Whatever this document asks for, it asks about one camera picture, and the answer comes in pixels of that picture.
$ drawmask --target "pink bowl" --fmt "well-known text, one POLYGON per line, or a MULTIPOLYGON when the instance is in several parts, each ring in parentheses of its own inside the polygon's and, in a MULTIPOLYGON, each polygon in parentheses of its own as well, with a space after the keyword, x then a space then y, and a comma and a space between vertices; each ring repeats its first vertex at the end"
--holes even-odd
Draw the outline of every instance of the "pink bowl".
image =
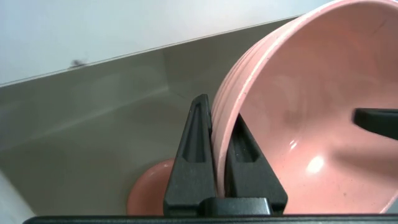
POLYGON ((398 141, 351 122, 354 108, 398 108, 398 3, 333 1, 251 47, 218 90, 213 155, 241 113, 289 196, 286 213, 379 213, 395 199, 398 141))
POLYGON ((174 159, 160 162, 138 178, 127 200, 128 215, 163 215, 163 198, 174 159))

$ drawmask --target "white wall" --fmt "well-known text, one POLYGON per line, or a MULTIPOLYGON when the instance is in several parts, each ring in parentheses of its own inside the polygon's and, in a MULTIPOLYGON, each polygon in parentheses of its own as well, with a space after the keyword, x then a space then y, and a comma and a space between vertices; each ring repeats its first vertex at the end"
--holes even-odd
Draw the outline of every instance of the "white wall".
POLYGON ((0 0, 0 86, 306 13, 330 0, 0 0))

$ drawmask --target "white surface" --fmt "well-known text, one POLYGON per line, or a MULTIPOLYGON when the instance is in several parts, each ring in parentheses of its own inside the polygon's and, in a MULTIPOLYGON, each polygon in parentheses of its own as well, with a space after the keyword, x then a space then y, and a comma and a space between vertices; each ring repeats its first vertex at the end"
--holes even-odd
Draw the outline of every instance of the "white surface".
POLYGON ((0 223, 21 224, 34 216, 28 204, 0 171, 0 223))
POLYGON ((175 156, 189 107, 165 91, 2 151, 0 169, 38 215, 124 215, 136 179, 175 156))
POLYGON ((0 86, 306 13, 330 0, 0 0, 0 86))

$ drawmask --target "pink object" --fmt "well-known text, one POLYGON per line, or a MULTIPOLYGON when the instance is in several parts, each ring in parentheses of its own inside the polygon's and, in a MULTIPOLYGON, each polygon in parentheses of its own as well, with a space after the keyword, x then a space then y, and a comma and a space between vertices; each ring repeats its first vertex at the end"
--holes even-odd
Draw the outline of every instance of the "pink object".
POLYGON ((218 191, 240 112, 289 196, 286 213, 379 213, 395 199, 398 141, 351 123, 398 108, 398 3, 333 1, 267 35, 212 108, 218 191))
POLYGON ((134 184, 127 200, 128 215, 163 215, 163 198, 174 159, 148 169, 134 184))

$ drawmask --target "black clamp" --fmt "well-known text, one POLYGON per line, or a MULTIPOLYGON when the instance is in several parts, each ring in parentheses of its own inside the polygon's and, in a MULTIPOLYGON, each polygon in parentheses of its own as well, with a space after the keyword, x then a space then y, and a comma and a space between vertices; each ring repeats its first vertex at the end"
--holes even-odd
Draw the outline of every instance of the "black clamp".
POLYGON ((164 215, 281 215, 287 194, 239 115, 228 146, 225 198, 216 193, 207 95, 192 101, 169 184, 164 215))

